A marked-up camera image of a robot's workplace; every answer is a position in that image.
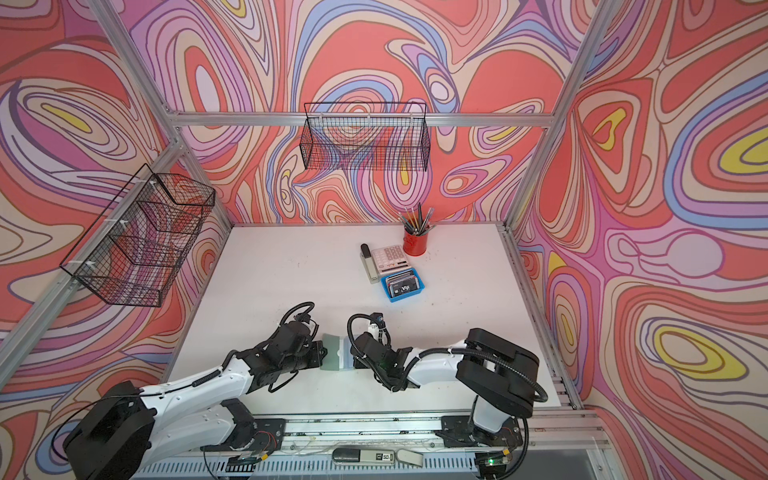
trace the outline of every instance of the colorful wall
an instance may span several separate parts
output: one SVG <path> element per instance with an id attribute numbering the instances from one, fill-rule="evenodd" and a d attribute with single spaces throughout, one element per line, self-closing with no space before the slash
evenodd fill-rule
<path id="1" fill-rule="evenodd" d="M 515 236 L 627 478 L 768 478 L 768 4 L 625 2 Z"/>
<path id="2" fill-rule="evenodd" d="M 27 4 L 0 4 L 0 338 L 120 186 L 165 146 L 83 2 Z M 0 477 L 73 478 L 51 453 L 53 431 L 115 383 L 157 382 L 225 235 L 206 222 L 161 308 L 74 295 L 0 392 Z"/>
<path id="3" fill-rule="evenodd" d="M 121 18 L 176 111 L 303 111 L 307 101 L 551 112 L 591 1 L 125 2 Z M 236 223 L 504 220 L 539 128 L 431 130 L 426 172 L 303 171 L 300 127 L 189 127 Z"/>

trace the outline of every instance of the black wire basket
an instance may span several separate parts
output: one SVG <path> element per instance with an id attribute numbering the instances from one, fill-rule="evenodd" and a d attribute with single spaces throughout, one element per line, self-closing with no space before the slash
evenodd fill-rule
<path id="1" fill-rule="evenodd" d="M 161 306 L 216 197 L 213 188 L 179 174 L 153 172 L 138 186 L 138 173 L 123 190 L 131 183 L 141 190 L 106 236 L 75 271 L 68 270 L 69 256 L 94 222 L 59 266 L 105 303 Z"/>
<path id="2" fill-rule="evenodd" d="M 299 147 L 307 170 L 410 170 L 429 165 L 422 102 L 313 102 Z"/>

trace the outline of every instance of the white table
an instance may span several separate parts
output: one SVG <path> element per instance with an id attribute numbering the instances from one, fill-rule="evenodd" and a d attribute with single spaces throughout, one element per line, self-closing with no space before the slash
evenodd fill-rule
<path id="1" fill-rule="evenodd" d="M 427 252 L 409 257 L 425 289 L 390 303 L 371 284 L 359 258 L 371 249 L 402 244 L 392 225 L 236 227 L 227 241 L 200 308 L 181 346 L 170 379 L 221 364 L 231 349 L 253 348 L 269 337 L 292 306 L 311 300 L 322 333 L 346 335 L 353 313 L 383 312 L 395 349 L 447 346 L 479 327 L 535 353 L 538 381 L 559 406 L 550 370 L 492 224 L 439 225 Z M 357 320 L 354 332 L 366 328 Z M 288 378 L 280 377 L 278 382 Z M 241 398 L 255 415 L 469 410 L 475 394 L 460 382 L 388 392 L 368 370 L 302 371 L 279 392 Z"/>

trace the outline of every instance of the red pencil cup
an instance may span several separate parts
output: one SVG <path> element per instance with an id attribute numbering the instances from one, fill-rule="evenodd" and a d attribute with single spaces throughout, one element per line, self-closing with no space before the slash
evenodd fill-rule
<path id="1" fill-rule="evenodd" d="M 406 235 L 402 238 L 402 251 L 406 252 L 411 257 L 418 257 L 423 255 L 427 251 L 427 236 L 429 233 L 420 235 L 418 237 L 406 232 Z"/>

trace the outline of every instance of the blue plastic tray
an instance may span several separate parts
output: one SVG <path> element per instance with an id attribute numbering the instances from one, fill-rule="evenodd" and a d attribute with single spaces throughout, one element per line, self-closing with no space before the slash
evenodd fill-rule
<path id="1" fill-rule="evenodd" d="M 392 298 L 391 296 L 389 296 L 389 289 L 387 289 L 386 287 L 386 279 L 390 278 L 391 276 L 399 275 L 400 273 L 403 273 L 406 270 L 413 270 L 413 274 L 416 275 L 416 279 L 419 281 L 419 289 L 414 290 L 412 292 L 404 293 L 400 296 L 396 296 L 395 298 Z M 408 298 L 409 296 L 419 295 L 422 292 L 422 290 L 424 290 L 424 282 L 422 282 L 422 278 L 419 276 L 419 272 L 417 272 L 416 269 L 413 267 L 405 270 L 400 270 L 399 272 L 395 272 L 390 275 L 384 276 L 381 279 L 381 283 L 382 283 L 382 288 L 384 289 L 384 293 L 386 294 L 386 297 L 389 299 L 390 302 L 397 302 L 398 300 Z"/>

